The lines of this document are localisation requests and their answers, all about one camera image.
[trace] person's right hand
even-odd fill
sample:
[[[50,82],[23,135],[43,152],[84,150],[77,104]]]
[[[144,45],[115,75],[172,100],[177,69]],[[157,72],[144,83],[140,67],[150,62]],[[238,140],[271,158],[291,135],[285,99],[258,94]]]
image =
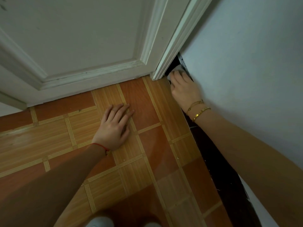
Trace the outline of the person's right hand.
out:
[[[175,71],[169,75],[172,82],[172,96],[186,113],[192,103],[202,100],[198,85],[185,72],[180,75],[179,71]]]
[[[129,118],[134,114],[134,110],[123,116],[129,108],[129,104],[123,105],[121,103],[114,108],[112,107],[111,105],[104,112],[101,125],[94,135],[92,143],[101,144],[109,150],[116,150],[126,141],[130,133],[129,126],[124,132],[123,130]]]

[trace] door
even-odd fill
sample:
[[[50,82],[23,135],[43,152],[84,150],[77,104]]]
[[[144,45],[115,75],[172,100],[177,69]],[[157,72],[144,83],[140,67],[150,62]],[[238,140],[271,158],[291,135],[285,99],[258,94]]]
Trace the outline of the door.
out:
[[[189,0],[0,0],[0,91],[28,106],[147,75]]]

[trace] black tile border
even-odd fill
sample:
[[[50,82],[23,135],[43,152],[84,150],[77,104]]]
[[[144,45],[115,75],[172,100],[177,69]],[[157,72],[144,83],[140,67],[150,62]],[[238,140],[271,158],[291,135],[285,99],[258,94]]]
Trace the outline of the black tile border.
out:
[[[179,64],[176,56],[165,75],[167,76]],[[233,226],[261,227],[237,172],[229,165],[207,134],[185,113],[183,114]]]

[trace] gold bracelet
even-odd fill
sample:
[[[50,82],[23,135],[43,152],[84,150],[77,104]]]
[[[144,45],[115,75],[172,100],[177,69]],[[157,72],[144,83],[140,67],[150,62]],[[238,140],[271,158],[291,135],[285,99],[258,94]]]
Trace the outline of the gold bracelet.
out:
[[[194,119],[192,121],[195,122],[195,119],[198,118],[198,116],[200,114],[202,114],[203,111],[206,111],[207,109],[210,109],[210,107],[204,108],[202,111],[200,111],[198,114],[196,114],[196,116],[194,117]]]
[[[200,100],[200,101],[197,101],[197,102],[194,102],[191,104],[191,106],[189,107],[189,109],[187,110],[186,114],[188,115],[188,112],[191,110],[191,108],[197,104],[202,104],[203,103],[203,100]]]

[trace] person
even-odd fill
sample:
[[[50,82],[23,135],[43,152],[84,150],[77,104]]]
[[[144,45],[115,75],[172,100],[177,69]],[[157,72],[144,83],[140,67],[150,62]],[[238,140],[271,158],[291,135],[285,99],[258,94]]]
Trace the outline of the person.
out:
[[[170,78],[172,96],[182,110],[211,138],[278,225],[303,226],[302,170],[275,149],[208,109],[201,101],[198,85],[185,72],[172,72]],[[128,107],[123,104],[109,107],[93,144],[85,152],[5,198],[0,204],[1,225],[53,226],[91,169],[106,156],[107,149],[115,150],[127,139],[130,130],[124,128],[134,113],[130,111],[123,116]],[[113,224],[110,219],[99,217],[87,226],[105,226],[98,225],[101,222]]]

